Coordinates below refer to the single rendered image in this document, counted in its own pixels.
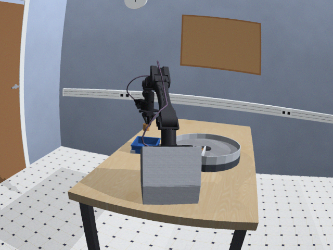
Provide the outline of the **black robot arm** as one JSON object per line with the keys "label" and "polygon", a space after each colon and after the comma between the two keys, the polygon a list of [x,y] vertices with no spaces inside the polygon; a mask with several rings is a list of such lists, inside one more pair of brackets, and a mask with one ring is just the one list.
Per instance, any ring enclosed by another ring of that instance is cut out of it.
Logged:
{"label": "black robot arm", "polygon": [[[161,75],[157,66],[150,66],[150,76],[146,77],[142,82],[143,92],[142,95],[145,99],[136,99],[135,105],[137,109],[145,110],[145,102],[154,101],[155,93],[158,98],[159,110],[166,105],[166,99],[168,105],[166,108],[159,112],[159,116],[156,117],[156,125],[158,130],[161,130],[161,144],[151,147],[189,147],[192,145],[177,145],[176,143],[176,131],[180,129],[178,124],[178,118],[176,111],[172,107],[168,88],[170,87],[171,79],[169,73],[169,67],[163,66],[160,68],[165,92],[163,90]],[[146,89],[150,88],[150,89]],[[153,91],[155,91],[155,93]],[[193,147],[193,146],[192,146]]]}

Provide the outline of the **blue crate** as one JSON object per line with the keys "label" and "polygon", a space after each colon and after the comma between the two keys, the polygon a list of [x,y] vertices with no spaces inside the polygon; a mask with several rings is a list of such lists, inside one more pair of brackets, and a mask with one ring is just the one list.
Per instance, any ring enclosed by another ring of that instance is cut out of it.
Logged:
{"label": "blue crate", "polygon": [[[136,154],[140,154],[140,149],[144,146],[141,140],[141,136],[137,136],[136,139],[131,144],[132,150],[135,151]],[[143,137],[144,144],[148,146],[157,146],[160,144],[161,138],[158,137]],[[142,146],[141,146],[142,145]]]}

